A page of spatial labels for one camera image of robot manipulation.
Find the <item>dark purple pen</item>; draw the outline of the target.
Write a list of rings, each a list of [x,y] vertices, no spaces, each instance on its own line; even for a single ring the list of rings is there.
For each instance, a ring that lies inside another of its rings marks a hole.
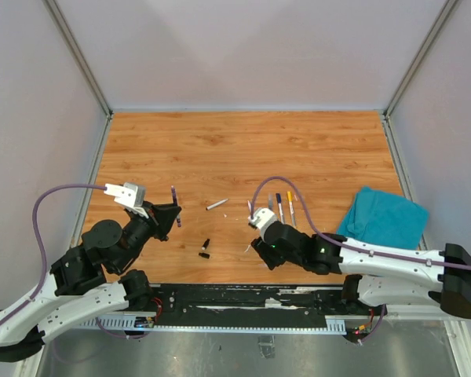
[[[174,185],[171,185],[170,186],[170,191],[171,191],[171,196],[172,196],[172,200],[173,200],[173,204],[175,207],[179,207],[178,205],[178,201],[177,201],[177,191],[174,187]],[[177,227],[180,228],[182,226],[181,224],[181,215],[180,215],[180,212],[177,213],[177,216],[176,216],[176,223],[177,223]]]

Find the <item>teal barrel gel pen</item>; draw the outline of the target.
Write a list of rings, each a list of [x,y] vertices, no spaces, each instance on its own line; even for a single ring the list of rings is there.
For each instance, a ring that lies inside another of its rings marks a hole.
[[[273,196],[271,193],[268,194],[268,209],[273,211]]]

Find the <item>white pen black tip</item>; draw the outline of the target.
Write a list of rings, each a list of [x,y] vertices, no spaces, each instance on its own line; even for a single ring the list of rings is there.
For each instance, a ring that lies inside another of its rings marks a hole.
[[[279,212],[279,219],[283,224],[286,224],[285,216],[284,216],[284,211],[283,211],[283,201],[282,201],[282,196],[280,193],[276,193],[276,202],[278,206],[278,212]]]

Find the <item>white marker yellow end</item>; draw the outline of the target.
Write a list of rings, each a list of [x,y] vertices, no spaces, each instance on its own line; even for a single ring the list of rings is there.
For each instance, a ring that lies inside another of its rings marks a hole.
[[[294,211],[294,196],[291,191],[287,191],[287,202],[290,211],[291,224],[293,227],[297,227],[296,215]]]

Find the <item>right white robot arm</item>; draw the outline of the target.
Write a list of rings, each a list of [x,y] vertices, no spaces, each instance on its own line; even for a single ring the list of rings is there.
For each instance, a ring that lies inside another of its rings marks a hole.
[[[412,251],[370,245],[333,233],[313,234],[274,221],[252,248],[269,269],[286,262],[316,275],[345,275],[340,304],[357,314],[367,306],[437,306],[471,320],[471,256],[460,245]]]

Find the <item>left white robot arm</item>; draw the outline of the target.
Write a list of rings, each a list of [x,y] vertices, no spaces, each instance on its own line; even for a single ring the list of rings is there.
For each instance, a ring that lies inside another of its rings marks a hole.
[[[143,208],[144,214],[128,210],[125,226],[110,219],[96,223],[51,265],[40,291],[26,294],[26,307],[13,304],[0,311],[0,362],[27,359],[94,317],[151,305],[148,278],[131,265],[150,239],[169,239],[181,207],[144,202]]]

